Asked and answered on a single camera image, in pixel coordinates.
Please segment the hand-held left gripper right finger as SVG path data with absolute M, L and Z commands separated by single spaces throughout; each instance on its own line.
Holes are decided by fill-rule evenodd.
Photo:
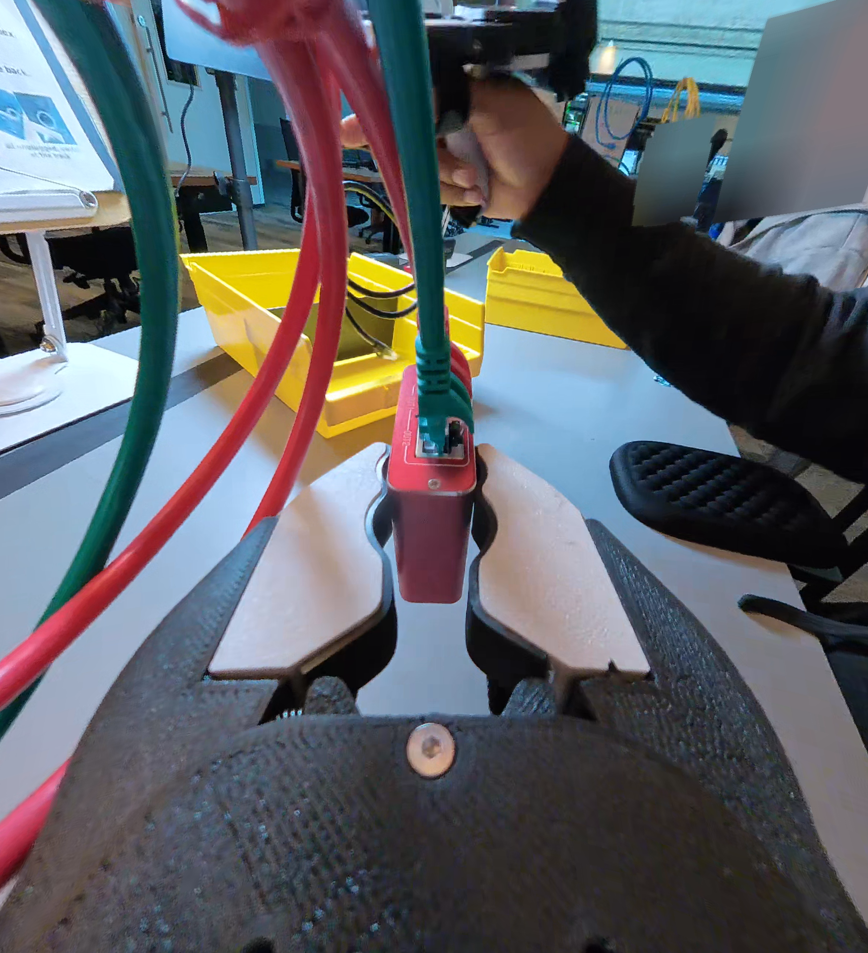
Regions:
M 523 680 L 559 705 L 596 678 L 641 681 L 651 665 L 580 509 L 522 463 L 476 449 L 466 648 L 490 706 Z

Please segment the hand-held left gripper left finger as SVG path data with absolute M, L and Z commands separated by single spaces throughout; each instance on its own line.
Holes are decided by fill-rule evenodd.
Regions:
M 210 661 L 226 681 L 302 690 L 321 676 L 353 694 L 391 661 L 393 574 L 372 518 L 389 454 L 373 443 L 301 490 L 282 510 Z

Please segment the red network switch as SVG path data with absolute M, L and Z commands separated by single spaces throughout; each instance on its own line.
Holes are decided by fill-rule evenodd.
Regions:
M 402 375 L 387 464 L 387 495 L 401 596 L 405 602 L 450 604 L 464 589 L 477 483 L 473 435 L 450 420 L 446 456 L 420 437 L 417 374 Z

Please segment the yellow plastic bin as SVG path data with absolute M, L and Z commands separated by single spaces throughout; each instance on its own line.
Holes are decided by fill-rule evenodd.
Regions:
M 205 310 L 215 343 L 243 369 L 256 375 L 282 323 L 281 318 L 294 282 L 298 249 L 257 252 L 191 254 L 182 261 Z M 372 292 L 393 292 L 412 281 L 400 265 L 381 256 L 352 253 L 349 276 Z M 288 370 L 275 395 L 297 411 L 313 352 L 320 292 L 306 321 Z M 462 293 L 445 290 L 452 342 L 464 354 L 471 375 L 479 374 L 484 351 L 484 304 Z M 356 302 L 347 308 L 357 324 L 384 343 L 393 356 L 371 347 L 358 335 L 348 316 L 342 329 L 333 374 L 317 431 L 330 438 L 380 421 L 396 412 L 404 369 L 415 363 L 416 292 L 397 299 L 372 299 L 376 310 L 409 315 L 381 319 L 365 313 Z
M 553 260 L 499 248 L 487 265 L 485 322 L 563 340 L 624 350 Z

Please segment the person's right forearm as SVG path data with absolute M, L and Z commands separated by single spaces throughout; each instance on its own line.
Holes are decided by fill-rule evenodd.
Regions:
M 635 227 L 631 183 L 561 140 L 531 162 L 519 234 L 688 398 L 868 484 L 868 291 L 769 270 L 681 224 Z

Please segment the person's right hand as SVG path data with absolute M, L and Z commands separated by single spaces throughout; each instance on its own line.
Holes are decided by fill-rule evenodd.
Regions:
M 484 156 L 487 188 L 473 164 L 438 146 L 440 203 L 480 208 L 488 217 L 523 220 L 555 172 L 570 137 L 535 90 L 499 75 L 470 86 L 469 127 Z

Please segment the black textured pad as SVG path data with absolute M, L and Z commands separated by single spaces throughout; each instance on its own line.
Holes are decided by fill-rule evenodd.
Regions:
M 609 473 L 623 508 L 676 540 L 819 570 L 845 556 L 844 533 L 820 503 L 762 463 L 636 440 L 613 453 Z

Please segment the printed instruction sheet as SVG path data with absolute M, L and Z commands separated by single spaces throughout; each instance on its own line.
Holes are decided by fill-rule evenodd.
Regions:
M 117 185 L 115 162 L 30 3 L 0 1 L 0 196 Z

